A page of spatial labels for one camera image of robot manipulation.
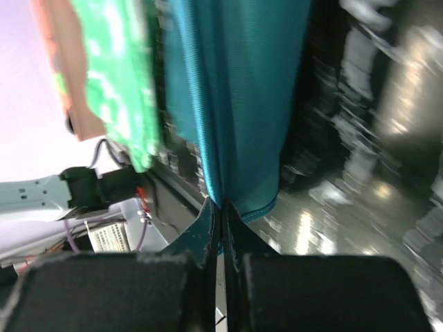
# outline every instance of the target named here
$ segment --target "shiny floor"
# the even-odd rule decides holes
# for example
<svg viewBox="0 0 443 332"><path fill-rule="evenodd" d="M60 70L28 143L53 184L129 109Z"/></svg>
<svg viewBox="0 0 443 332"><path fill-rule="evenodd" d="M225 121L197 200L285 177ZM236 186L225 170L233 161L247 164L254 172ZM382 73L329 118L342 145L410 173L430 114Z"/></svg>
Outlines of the shiny floor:
<svg viewBox="0 0 443 332"><path fill-rule="evenodd" d="M295 189L279 193L273 211L251 228L285 254L396 259L438 324L443 321L443 67L431 56L429 31L414 29L404 43L408 58L391 68L374 117L377 153L331 144L315 173L296 178ZM352 163L358 176L350 176Z"/></svg>

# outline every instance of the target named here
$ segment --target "teal fabric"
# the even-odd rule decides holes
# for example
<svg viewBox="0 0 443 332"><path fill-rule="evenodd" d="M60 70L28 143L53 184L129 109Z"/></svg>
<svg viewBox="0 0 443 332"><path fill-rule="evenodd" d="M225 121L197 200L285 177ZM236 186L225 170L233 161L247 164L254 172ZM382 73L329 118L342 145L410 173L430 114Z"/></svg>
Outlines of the teal fabric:
<svg viewBox="0 0 443 332"><path fill-rule="evenodd" d="M168 110L198 144L210 197L245 221L278 192L311 0L170 0Z"/></svg>

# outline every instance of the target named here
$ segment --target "white wall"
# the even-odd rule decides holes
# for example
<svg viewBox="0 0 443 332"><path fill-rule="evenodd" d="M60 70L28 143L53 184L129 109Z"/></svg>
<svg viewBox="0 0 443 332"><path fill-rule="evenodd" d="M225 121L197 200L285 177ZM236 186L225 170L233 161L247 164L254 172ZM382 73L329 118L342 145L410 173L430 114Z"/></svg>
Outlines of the white wall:
<svg viewBox="0 0 443 332"><path fill-rule="evenodd" d="M96 140L78 143L64 126L28 1L0 3L0 182L39 178L88 165ZM112 167L108 158L100 159L100 170ZM62 231L62 223L2 223L0 257Z"/></svg>

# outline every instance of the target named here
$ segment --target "purple cable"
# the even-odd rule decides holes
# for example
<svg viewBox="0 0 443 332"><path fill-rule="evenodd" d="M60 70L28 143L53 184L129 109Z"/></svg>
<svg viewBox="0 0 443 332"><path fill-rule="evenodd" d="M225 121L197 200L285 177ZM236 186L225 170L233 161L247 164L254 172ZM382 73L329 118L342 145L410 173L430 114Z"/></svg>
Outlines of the purple cable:
<svg viewBox="0 0 443 332"><path fill-rule="evenodd" d="M139 251L141 248L141 245L142 245L143 240L145 239L145 235L146 235L147 223L148 223L148 220L145 220L145 222L143 223L143 230L141 231L141 237L140 237L140 240L138 241L137 246L134 249L134 251Z"/></svg>
<svg viewBox="0 0 443 332"><path fill-rule="evenodd" d="M67 219L64 220L64 229L66 230L66 238L68 239L71 249L74 252L80 252L80 249L77 247L77 245L74 242L74 238L72 237L71 228L69 227Z"/></svg>

